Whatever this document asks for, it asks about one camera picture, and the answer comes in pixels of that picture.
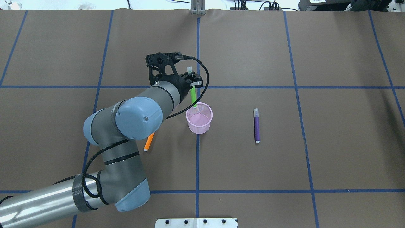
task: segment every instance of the mesh pencil cup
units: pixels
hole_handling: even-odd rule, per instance
[[[188,128],[196,134],[203,134],[208,131],[212,120],[211,108],[203,103],[198,102],[197,108],[189,108],[185,117],[188,122]]]

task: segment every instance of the blue joint cap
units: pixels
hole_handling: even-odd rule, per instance
[[[104,110],[105,108],[98,110],[97,112],[93,113],[91,116],[87,117],[86,121],[84,121],[83,124],[83,133],[84,133],[84,137],[87,138],[87,140],[95,145],[98,146],[97,142],[93,139],[92,136],[92,123],[93,123],[93,119],[94,117],[97,115],[97,113],[99,113],[100,111]]]
[[[150,197],[148,178],[146,178],[114,205],[119,212],[130,211],[144,205]]]
[[[142,140],[155,132],[163,122],[159,104],[148,97],[134,97],[121,104],[115,123],[129,139]]]

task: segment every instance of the black cable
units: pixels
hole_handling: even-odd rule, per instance
[[[202,96],[204,95],[205,91],[206,91],[207,88],[208,88],[209,74],[208,74],[208,70],[207,70],[207,68],[205,67],[205,65],[204,65],[200,60],[198,60],[196,57],[193,57],[193,56],[186,56],[186,57],[187,57],[187,59],[193,59],[193,60],[195,60],[196,62],[198,62],[198,63],[204,68],[205,73],[206,73],[206,75],[207,75],[207,82],[206,82],[206,84],[205,84],[204,90],[202,91],[201,95],[198,97],[198,99],[197,99],[194,103],[192,103],[192,104],[191,104],[190,106],[188,106],[187,108],[185,108],[185,109],[179,111],[178,113],[168,116],[166,119],[169,119],[169,118],[172,118],[172,117],[174,117],[174,116],[177,116],[177,115],[179,115],[179,114],[181,114],[181,113],[187,111],[189,108],[193,107],[195,104],[197,104],[197,102],[200,101],[200,99],[202,98]]]
[[[292,9],[292,10],[298,11],[298,10],[293,9],[293,8],[278,8],[278,9],[276,9],[276,10],[280,10],[280,9]]]
[[[260,6],[259,11],[262,9],[263,5],[264,5],[266,2],[268,2],[268,3],[269,3],[269,8],[270,8],[271,2],[269,2],[269,1],[265,1],[265,2],[263,2],[263,4]]]
[[[6,199],[9,199],[9,198],[11,198],[11,197],[13,197],[13,196],[6,196],[6,197],[4,197],[2,200],[0,200],[0,204],[1,204],[3,201],[5,201]]]
[[[274,1],[274,2],[273,2],[273,4],[271,4],[271,6],[270,6],[270,9],[269,9],[269,10],[275,10],[275,8],[276,8],[276,6],[277,6],[277,5],[276,5],[276,3],[277,3],[277,2],[276,2],[276,1]]]
[[[68,180],[71,180],[71,179],[74,179],[74,178],[75,178],[75,176],[66,177],[65,179],[62,179],[62,180],[54,183],[53,185],[56,185],[56,184],[59,184],[59,183],[62,183],[64,181],[68,181]]]
[[[94,176],[91,176],[91,175],[89,175],[89,174],[87,173],[87,170],[89,169],[90,164],[94,161],[94,159],[95,159],[97,156],[99,156],[99,155],[102,154],[103,152],[105,152],[105,151],[107,151],[107,150],[109,150],[109,149],[111,149],[111,148],[114,148],[114,147],[116,147],[116,146],[119,146],[119,145],[121,145],[121,144],[123,144],[123,143],[126,143],[126,142],[128,142],[128,141],[129,141],[128,139],[124,139],[124,140],[121,140],[121,141],[119,141],[119,142],[113,143],[112,145],[110,145],[110,146],[108,146],[108,147],[106,147],[106,148],[104,148],[104,149],[98,151],[97,153],[95,153],[95,154],[89,159],[89,161],[87,162],[86,166],[85,166],[84,169],[83,169],[82,176],[81,176],[81,184],[82,184],[82,186],[83,186],[84,191],[87,193],[87,195],[89,195],[89,196],[92,197],[92,198],[98,198],[98,197],[100,197],[100,195],[101,195],[101,185],[100,185],[100,188],[97,187],[97,194],[96,194],[96,195],[94,195],[93,193],[91,193],[90,190],[89,190],[89,188],[87,187],[87,184],[86,184],[86,177],[88,177],[88,178],[94,177]],[[99,181],[97,178],[94,178],[93,180],[95,180],[96,183],[97,183],[97,182],[100,183],[100,181]]]
[[[177,1],[177,0],[171,0],[172,2],[184,2],[184,3],[189,3],[191,4],[191,2],[185,2],[185,1]]]

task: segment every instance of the metal bracket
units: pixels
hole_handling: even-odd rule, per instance
[[[195,15],[204,15],[206,13],[205,0],[191,0],[190,13]]]
[[[158,219],[155,228],[238,228],[237,218]]]

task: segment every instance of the blue grid line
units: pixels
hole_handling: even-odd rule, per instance
[[[197,59],[200,59],[200,18],[197,18]],[[200,64],[197,63],[197,74],[200,74]],[[200,217],[200,135],[196,136],[196,218]]]
[[[147,89],[151,86],[100,86],[102,89],[120,89],[120,88],[128,88],[128,89]]]
[[[315,193],[405,192],[405,189],[319,189]]]
[[[108,25],[108,32],[107,32],[107,38],[105,40],[104,54],[103,54],[102,62],[101,62],[100,77],[98,79],[97,92],[96,92],[96,97],[94,99],[93,113],[96,112],[97,102],[98,102],[98,95],[100,94],[102,73],[104,71],[105,56],[107,55],[108,41],[109,41],[109,38],[110,38],[111,25],[113,23],[113,15],[114,15],[114,10],[111,10],[110,23]],[[83,158],[82,172],[83,172],[83,170],[84,170],[84,168],[86,166],[86,163],[87,163],[87,157],[89,155],[89,148],[90,148],[90,143],[89,143],[89,141],[87,141],[86,151],[84,153],[84,158]],[[76,226],[76,218],[77,218],[77,215],[73,216],[72,228],[75,228],[75,226]]]
[[[391,89],[391,86],[297,86],[299,89]]]
[[[0,194],[24,194],[31,190],[0,190]]]
[[[4,78],[6,77],[7,68],[9,67],[11,57],[13,56],[15,46],[17,45],[18,37],[20,36],[21,30],[23,29],[23,26],[24,26],[25,19],[27,18],[27,14],[28,14],[28,10],[26,10],[26,12],[24,14],[23,20],[21,21],[20,29],[18,30],[17,36],[15,37],[13,47],[11,48],[9,58],[7,59],[6,66],[4,67],[3,75],[1,76],[1,79],[0,79],[0,86],[3,84]]]
[[[84,152],[84,158],[83,158],[83,166],[81,167],[82,172],[83,172],[84,167],[86,166],[86,163],[87,163],[87,157],[89,156],[89,149],[90,149],[90,142],[87,141],[86,150]]]
[[[152,190],[151,194],[195,194],[194,190]]]
[[[97,88],[97,86],[0,86],[0,88],[77,89],[77,88]]]
[[[73,220],[72,220],[72,228],[76,227],[76,219],[77,219],[77,215],[74,215]]]
[[[150,86],[0,86],[0,88],[100,88],[146,89]],[[208,86],[209,89],[295,89],[295,86]],[[405,86],[297,86],[298,89],[405,89]]]
[[[109,24],[109,26],[108,26],[107,38],[106,38],[106,40],[105,40],[104,54],[103,54],[102,62],[101,62],[100,77],[99,77],[99,79],[98,79],[97,93],[96,93],[96,99],[95,99],[95,101],[94,101],[93,113],[95,113],[95,112],[96,112],[96,109],[97,109],[98,95],[100,94],[102,73],[103,73],[103,71],[104,71],[105,56],[107,55],[108,41],[109,41],[109,39],[110,39],[110,32],[111,32],[111,24],[113,23],[113,15],[114,15],[114,11],[111,10],[110,24]]]
[[[209,89],[294,89],[294,86],[208,86]]]
[[[316,225],[316,228],[319,228],[318,211],[317,211],[317,209],[316,209],[315,194],[314,194],[314,192],[313,192],[311,165],[310,165],[310,163],[309,163],[307,139],[306,139],[306,137],[305,137],[304,122],[303,122],[303,116],[302,116],[302,112],[301,112],[301,103],[300,103],[300,97],[299,97],[299,94],[298,94],[298,86],[297,86],[297,80],[296,80],[296,75],[295,75],[294,61],[293,61],[293,58],[292,58],[292,50],[291,50],[290,35],[289,35],[289,32],[288,32],[287,15],[286,15],[286,12],[285,12],[285,11],[283,12],[283,14],[284,14],[284,23],[285,23],[285,26],[286,26],[288,51],[289,51],[289,53],[290,53],[290,62],[291,62],[292,77],[293,77],[293,79],[294,79],[295,96],[296,96],[296,99],[297,99],[298,114],[299,114],[299,116],[300,116],[301,132],[302,132],[302,135],[303,135],[304,145],[305,145],[305,156],[306,156],[306,159],[307,159],[308,178],[309,178],[309,186],[310,186],[310,188],[311,188],[312,206],[313,206],[313,213],[314,213],[314,217],[315,217],[315,225]]]
[[[377,38],[377,33],[375,31],[374,21],[373,21],[373,17],[371,16],[371,11],[370,10],[369,10],[369,17],[370,17],[370,22],[371,22],[371,28],[373,29],[373,33],[374,33],[375,42],[377,44],[378,51],[380,52],[381,59],[382,59],[382,62],[384,64],[385,72],[387,73],[387,76],[388,76],[388,80],[390,81],[390,85],[392,87],[392,93],[394,94],[396,105],[398,106],[399,114],[401,115],[401,118],[402,118],[402,123],[405,126],[404,114],[402,112],[401,105],[399,104],[398,97],[396,96],[396,92],[395,92],[395,89],[394,89],[394,84],[392,83],[391,75],[390,75],[390,72],[388,71],[388,67],[387,67],[387,64],[385,62],[385,58],[384,58],[384,55],[382,53],[382,50],[381,50],[381,47],[380,47],[380,44],[379,44],[379,41],[378,41],[378,38]]]
[[[200,190],[200,194],[311,193],[311,190]]]
[[[31,190],[0,190],[0,194],[24,194]],[[195,190],[152,190],[151,194],[196,194]],[[199,190],[199,194],[294,194],[294,193],[405,192],[405,189],[286,189],[286,190]]]

